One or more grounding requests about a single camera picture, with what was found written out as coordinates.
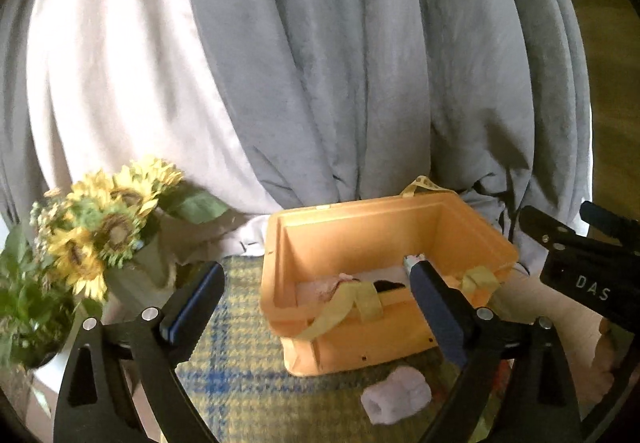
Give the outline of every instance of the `black mechanical device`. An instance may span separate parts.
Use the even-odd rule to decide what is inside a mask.
[[[638,223],[590,203],[583,205],[581,214],[617,238],[622,246],[580,237],[538,210],[522,211],[523,231],[549,249],[541,279],[631,333],[638,333]],[[610,393],[580,421],[566,356],[549,319],[540,317],[532,325],[524,325],[503,321],[489,308],[473,309],[462,293],[450,289],[426,261],[412,268],[410,282],[444,356],[462,370],[420,443],[466,443],[504,359],[514,360],[513,370],[487,443],[636,440],[607,439],[607,432],[596,438],[612,407],[628,389],[629,376],[640,362],[637,337],[620,365]],[[203,267],[163,308],[147,308],[135,320],[116,325],[87,319],[65,370],[54,443],[151,441],[133,406],[120,360],[136,362],[142,386],[169,443],[217,443],[186,396],[174,369],[190,358],[223,295],[224,285],[222,267],[212,263]],[[632,394],[638,399],[640,386]],[[638,407],[634,397],[629,397],[625,408],[627,404]],[[638,412],[632,416],[637,420]],[[25,431],[20,433],[15,423],[8,426],[16,435],[15,441],[35,441]]]

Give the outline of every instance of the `sunflower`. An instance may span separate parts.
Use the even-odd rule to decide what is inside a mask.
[[[135,207],[127,207],[123,200],[114,202],[104,211],[95,230],[95,246],[100,258],[109,266],[122,267],[140,248],[140,232],[145,226]]]
[[[98,172],[85,174],[84,178],[71,185],[71,192],[66,199],[76,203],[85,198],[91,198],[98,203],[98,206],[106,207],[112,200],[111,192],[114,187],[113,178],[100,169]]]
[[[104,282],[104,263],[92,245],[89,230],[75,228],[56,230],[49,240],[48,250],[56,258],[57,277],[73,286],[74,293],[103,300],[107,291]]]
[[[183,173],[174,163],[167,163],[154,156],[144,156],[139,162],[131,163],[131,173],[140,179],[152,181],[159,194],[182,181]]]
[[[138,214],[146,217],[156,208],[158,192],[154,191],[153,181],[137,178],[127,166],[113,176],[115,187],[111,190],[111,197],[120,197],[129,207],[139,208]]]

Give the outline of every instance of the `flower bouquet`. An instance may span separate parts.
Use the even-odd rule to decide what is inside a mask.
[[[152,157],[117,174],[87,174],[68,194],[47,192],[31,212],[33,249],[17,227],[0,257],[0,363],[42,363],[65,341],[78,305],[100,317],[110,277],[135,273],[137,259],[162,261],[142,257],[161,249],[161,214],[200,224],[226,210],[175,165]],[[123,292],[136,286],[112,282]]]

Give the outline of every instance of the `orange plastic bin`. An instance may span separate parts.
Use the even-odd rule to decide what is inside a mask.
[[[379,294],[384,315],[362,322],[356,310],[312,342],[295,340],[324,307],[298,306],[296,285],[339,273],[399,266],[426,254],[437,271],[462,279],[485,266],[504,281],[518,253],[456,194],[418,194],[287,210],[270,218],[260,307],[281,337],[287,370],[315,376],[389,362],[436,345],[408,289]],[[479,307],[488,294],[468,297]]]

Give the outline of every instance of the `green plant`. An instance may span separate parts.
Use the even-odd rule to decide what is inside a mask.
[[[0,365],[46,363],[68,337],[78,305],[100,316],[94,301],[76,305],[73,290],[51,279],[47,263],[34,258],[22,229],[14,227],[0,254]]]

